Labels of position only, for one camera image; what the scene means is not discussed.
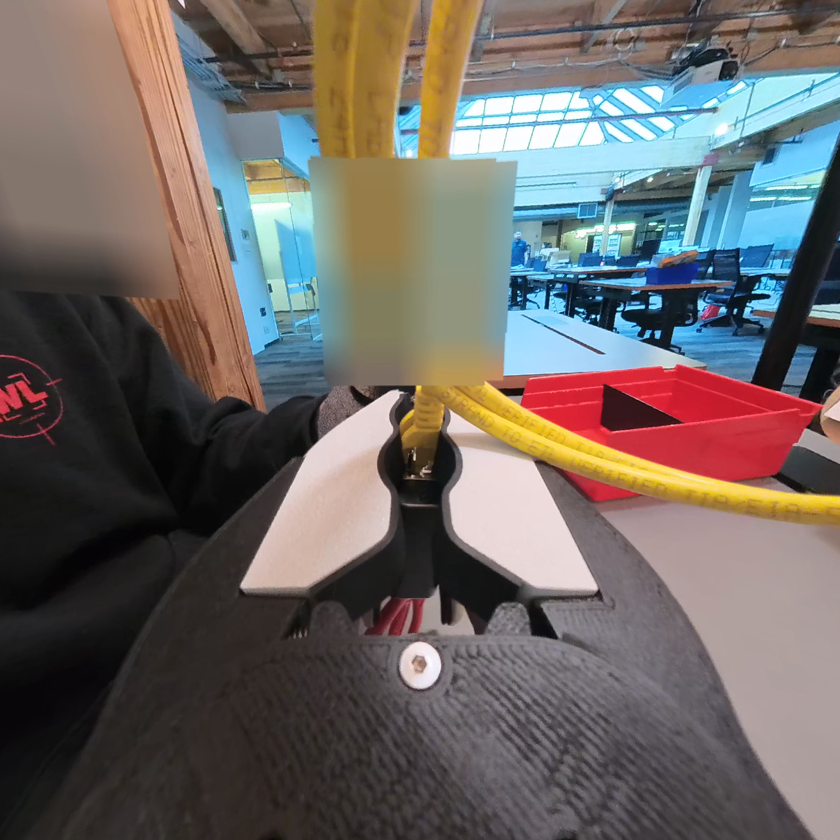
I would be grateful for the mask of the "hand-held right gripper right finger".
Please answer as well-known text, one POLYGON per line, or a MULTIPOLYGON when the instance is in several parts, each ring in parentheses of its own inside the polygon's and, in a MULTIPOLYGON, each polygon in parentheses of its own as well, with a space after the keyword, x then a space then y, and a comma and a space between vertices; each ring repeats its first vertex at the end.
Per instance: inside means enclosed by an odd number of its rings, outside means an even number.
POLYGON ((443 593, 486 621, 504 602, 600 596, 533 457, 465 420, 447 420, 441 482, 443 593))

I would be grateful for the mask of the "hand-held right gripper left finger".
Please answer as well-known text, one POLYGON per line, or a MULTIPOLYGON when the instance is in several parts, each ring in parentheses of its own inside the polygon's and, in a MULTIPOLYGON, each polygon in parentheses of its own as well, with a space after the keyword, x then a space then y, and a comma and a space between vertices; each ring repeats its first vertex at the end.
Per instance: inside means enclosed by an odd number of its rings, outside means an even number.
POLYGON ((359 618, 406 568, 403 474, 392 391, 320 439, 302 460, 240 583, 246 595, 337 602, 359 618))

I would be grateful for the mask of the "black network switch box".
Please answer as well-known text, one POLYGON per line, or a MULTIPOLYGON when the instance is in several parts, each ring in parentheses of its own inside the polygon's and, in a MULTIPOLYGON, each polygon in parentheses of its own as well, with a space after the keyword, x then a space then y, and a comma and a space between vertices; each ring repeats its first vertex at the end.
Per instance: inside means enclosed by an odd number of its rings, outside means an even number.
POLYGON ((439 586, 449 591, 454 544, 446 533, 442 499, 454 473, 455 457, 443 454, 429 475, 405 475, 396 485, 405 548, 404 571, 394 591, 399 598, 425 599, 439 586))

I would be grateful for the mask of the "red plastic bin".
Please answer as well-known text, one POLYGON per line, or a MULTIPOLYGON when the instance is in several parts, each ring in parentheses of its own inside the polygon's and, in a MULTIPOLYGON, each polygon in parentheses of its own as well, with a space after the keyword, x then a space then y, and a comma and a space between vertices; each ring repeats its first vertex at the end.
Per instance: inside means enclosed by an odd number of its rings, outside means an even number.
POLYGON ((821 409, 796 396, 681 364, 670 370, 535 377, 525 386, 521 406, 625 455, 729 481, 777 474, 821 409), (682 424, 611 433, 600 425, 604 385, 682 424))

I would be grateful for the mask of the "black bin divider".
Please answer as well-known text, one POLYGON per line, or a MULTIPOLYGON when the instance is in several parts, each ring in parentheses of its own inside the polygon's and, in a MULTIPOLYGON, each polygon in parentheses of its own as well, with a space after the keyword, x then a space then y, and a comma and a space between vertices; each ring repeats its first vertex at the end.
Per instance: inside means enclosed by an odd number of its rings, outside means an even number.
POLYGON ((681 424, 678 418, 613 386, 602 387, 600 425, 611 433, 681 424))

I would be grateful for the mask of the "black framed picture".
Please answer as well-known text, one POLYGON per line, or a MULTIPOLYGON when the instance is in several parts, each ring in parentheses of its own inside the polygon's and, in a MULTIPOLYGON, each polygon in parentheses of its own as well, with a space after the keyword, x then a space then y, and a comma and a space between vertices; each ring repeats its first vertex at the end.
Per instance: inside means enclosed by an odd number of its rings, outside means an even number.
POLYGON ((232 235, 230 233, 230 226, 228 223, 228 216, 226 211, 226 206, 224 203, 223 194, 221 193, 220 189, 213 187, 213 194, 215 196, 216 206, 217 206, 217 213, 219 215, 220 224, 224 234, 224 242, 227 248, 227 254, 230 262, 234 264, 237 261, 236 251, 234 241, 232 239, 232 235))

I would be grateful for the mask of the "wooden pillar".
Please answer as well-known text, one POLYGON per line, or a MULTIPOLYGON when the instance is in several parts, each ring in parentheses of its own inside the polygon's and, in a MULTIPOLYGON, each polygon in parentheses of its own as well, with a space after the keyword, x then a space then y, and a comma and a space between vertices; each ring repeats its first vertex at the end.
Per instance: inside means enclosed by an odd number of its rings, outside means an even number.
POLYGON ((170 8, 108 1, 161 194, 177 299, 140 299, 184 372, 214 400, 266 409, 170 8))

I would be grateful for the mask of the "person's torso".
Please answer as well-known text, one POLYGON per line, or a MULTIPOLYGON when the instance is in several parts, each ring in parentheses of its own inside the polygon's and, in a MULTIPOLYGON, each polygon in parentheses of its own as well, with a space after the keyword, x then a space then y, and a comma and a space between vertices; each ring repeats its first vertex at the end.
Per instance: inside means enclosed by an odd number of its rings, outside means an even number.
POLYGON ((117 298, 2 292, 2 838, 38 819, 197 538, 164 473, 197 392, 117 298))

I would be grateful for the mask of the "black office chair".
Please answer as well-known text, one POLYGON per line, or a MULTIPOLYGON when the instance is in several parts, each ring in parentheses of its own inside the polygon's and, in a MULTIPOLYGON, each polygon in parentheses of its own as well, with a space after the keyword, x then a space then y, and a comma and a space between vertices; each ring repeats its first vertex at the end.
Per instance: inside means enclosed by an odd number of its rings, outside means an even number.
POLYGON ((715 248, 711 253, 707 279, 729 283, 723 291, 709 292, 704 296, 706 304, 719 306, 725 311, 714 318, 701 317, 696 330, 698 333, 705 328, 730 324, 734 326, 733 335, 738 335, 745 324, 757 327, 758 333, 764 331, 761 321, 745 318, 744 312, 753 301, 769 300, 770 294, 756 292, 754 288, 758 282, 757 278, 742 275, 739 248, 715 248))

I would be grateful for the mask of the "white ceiling unit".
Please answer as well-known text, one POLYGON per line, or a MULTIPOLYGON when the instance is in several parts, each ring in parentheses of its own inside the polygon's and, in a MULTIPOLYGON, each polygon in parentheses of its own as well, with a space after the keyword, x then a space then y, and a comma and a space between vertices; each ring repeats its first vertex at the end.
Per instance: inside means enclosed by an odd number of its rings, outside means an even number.
POLYGON ((668 80, 661 108, 669 111, 699 109, 733 87, 739 70, 740 63, 736 59, 689 67, 668 80))

